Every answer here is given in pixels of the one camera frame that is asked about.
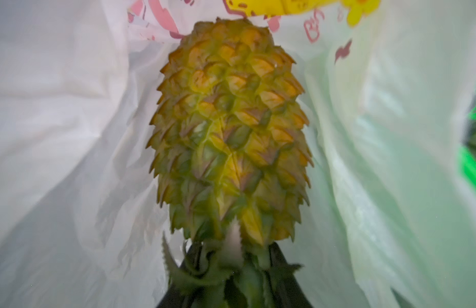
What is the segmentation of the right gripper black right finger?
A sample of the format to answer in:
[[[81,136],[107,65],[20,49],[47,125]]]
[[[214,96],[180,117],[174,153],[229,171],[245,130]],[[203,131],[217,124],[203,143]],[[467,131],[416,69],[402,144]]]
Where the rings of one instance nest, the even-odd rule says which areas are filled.
[[[277,243],[269,246],[270,268],[267,270],[275,307],[313,308],[301,289],[294,272],[301,264],[289,264]]]

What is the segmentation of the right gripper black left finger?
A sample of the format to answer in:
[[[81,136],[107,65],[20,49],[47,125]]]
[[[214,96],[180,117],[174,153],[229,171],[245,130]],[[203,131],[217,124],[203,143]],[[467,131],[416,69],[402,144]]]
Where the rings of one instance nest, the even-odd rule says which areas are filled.
[[[186,243],[183,244],[183,261],[179,266],[179,270],[189,274],[193,278],[202,278],[207,271],[207,265],[204,265],[203,244],[196,242],[186,249]],[[169,245],[163,242],[163,260],[165,269],[169,278],[168,290],[163,298],[159,301],[157,308],[160,307],[191,307],[197,291],[192,291],[188,295],[184,295],[183,291],[176,286],[175,279],[172,277],[170,265],[176,265]]]

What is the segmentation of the green pineapple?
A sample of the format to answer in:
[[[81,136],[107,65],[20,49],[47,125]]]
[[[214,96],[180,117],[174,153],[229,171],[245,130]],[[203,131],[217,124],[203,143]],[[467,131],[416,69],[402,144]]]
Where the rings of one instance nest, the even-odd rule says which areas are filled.
[[[162,67],[151,119],[157,202],[202,278],[170,265],[191,307],[275,307],[269,246],[294,239],[313,166],[294,59],[247,19],[200,21]]]

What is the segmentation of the white bunny print plastic bag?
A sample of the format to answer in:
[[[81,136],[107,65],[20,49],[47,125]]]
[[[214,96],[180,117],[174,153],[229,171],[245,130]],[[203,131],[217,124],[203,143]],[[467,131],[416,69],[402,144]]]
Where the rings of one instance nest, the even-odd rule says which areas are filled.
[[[476,1],[0,1],[0,307],[155,307],[149,121],[198,21],[296,60],[311,206],[280,243],[314,307],[476,307]]]

